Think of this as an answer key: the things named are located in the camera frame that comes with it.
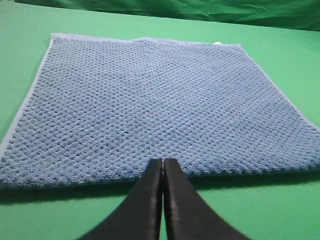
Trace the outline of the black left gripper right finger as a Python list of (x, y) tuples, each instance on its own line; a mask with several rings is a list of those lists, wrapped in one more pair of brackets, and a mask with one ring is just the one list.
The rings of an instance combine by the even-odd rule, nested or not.
[(248, 240), (200, 197), (178, 161), (163, 163), (163, 196), (169, 240)]

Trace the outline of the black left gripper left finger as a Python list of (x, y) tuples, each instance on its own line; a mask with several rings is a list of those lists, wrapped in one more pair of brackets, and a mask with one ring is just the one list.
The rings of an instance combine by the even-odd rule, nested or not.
[(158, 240), (162, 220), (163, 164), (151, 159), (123, 202), (80, 240)]

